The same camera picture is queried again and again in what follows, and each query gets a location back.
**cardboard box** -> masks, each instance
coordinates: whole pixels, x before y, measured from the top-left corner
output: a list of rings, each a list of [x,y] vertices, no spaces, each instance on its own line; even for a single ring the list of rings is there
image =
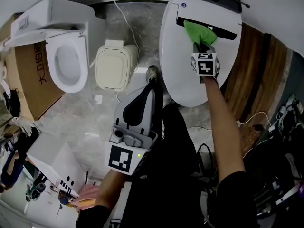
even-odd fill
[[[0,41],[10,36],[13,15],[0,30]],[[20,116],[39,119],[63,94],[53,82],[48,69],[45,41],[11,48],[2,55],[7,68],[5,81],[15,89],[21,104]]]

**green cloth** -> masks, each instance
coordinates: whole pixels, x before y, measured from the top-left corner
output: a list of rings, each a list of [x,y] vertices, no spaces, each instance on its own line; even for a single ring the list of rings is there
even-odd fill
[[[198,25],[185,20],[184,26],[190,39],[198,45],[200,45],[200,43],[211,45],[217,39],[217,35],[211,29],[203,25]]]

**black sleeve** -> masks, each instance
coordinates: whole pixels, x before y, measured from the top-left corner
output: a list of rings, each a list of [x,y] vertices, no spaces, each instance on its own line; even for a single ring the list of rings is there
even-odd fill
[[[76,228],[104,227],[111,211],[105,206],[94,206],[93,208],[80,211]]]
[[[219,185],[212,223],[216,228],[256,228],[253,194],[243,171],[227,176]]]

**wooden panel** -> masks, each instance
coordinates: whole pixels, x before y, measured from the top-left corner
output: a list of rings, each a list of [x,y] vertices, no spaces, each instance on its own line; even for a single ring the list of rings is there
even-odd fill
[[[285,45],[274,36],[243,24],[240,48],[223,92],[236,120],[244,122],[257,112],[268,112],[282,78],[286,53]],[[260,114],[240,127],[244,152],[261,135],[253,125],[265,121],[265,115]]]
[[[287,48],[278,39],[272,36],[271,45],[269,48],[269,56],[263,74],[262,83],[259,88],[259,93],[255,98],[250,115],[259,111],[268,112],[274,97],[276,95],[278,85],[282,78],[286,59]],[[263,115],[257,116],[253,124],[260,124],[265,120]]]
[[[239,91],[239,96],[236,100],[234,107],[236,108],[235,117],[240,119],[248,98],[251,93],[256,75],[258,72],[260,57],[261,57],[261,48],[263,35],[258,30],[253,30],[253,39],[251,42],[251,50],[249,53],[248,61],[246,62],[246,70],[242,80],[241,89]]]
[[[243,23],[237,58],[224,92],[225,100],[237,120],[244,111],[258,72],[262,42],[263,34]]]
[[[238,70],[240,67],[240,61],[241,61],[241,57],[242,57],[242,53],[243,53],[243,49],[244,49],[244,44],[245,44],[245,36],[246,36],[246,29],[247,29],[247,25],[243,23],[242,25],[242,35],[241,35],[241,42],[238,48],[238,52],[237,52],[237,58],[234,62],[234,65],[231,69],[231,72],[229,74],[229,77],[227,79],[227,86],[224,92],[224,98],[226,100],[226,102],[228,103],[230,98],[231,98],[231,94],[234,88],[234,84],[237,80],[238,77]]]

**concrete floor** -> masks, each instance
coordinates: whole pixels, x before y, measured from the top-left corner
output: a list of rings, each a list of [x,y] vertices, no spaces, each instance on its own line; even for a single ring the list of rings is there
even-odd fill
[[[160,69],[159,34],[166,4],[119,3],[118,5],[133,28],[140,47],[139,68],[134,73],[129,86],[129,92],[132,92],[146,85],[145,71],[150,65],[156,65]],[[114,4],[94,6],[94,9],[98,17],[106,19],[107,39],[125,40],[126,45],[134,44],[132,33]],[[125,94],[120,93],[118,98],[121,99]],[[95,100],[95,97],[100,95],[102,95],[101,103]],[[93,67],[89,70],[88,82],[84,89],[75,94],[65,94],[40,120],[35,122],[35,125],[45,133],[66,139],[84,171],[89,171],[91,177],[102,179],[108,172],[104,164],[104,141],[109,140],[117,104],[115,94],[97,86],[95,67]],[[193,108],[181,108],[180,111],[187,127],[210,128],[208,103]],[[29,131],[30,122],[19,118],[16,123]],[[213,151],[210,131],[196,128],[190,129],[189,133],[196,149],[202,143],[206,143]]]

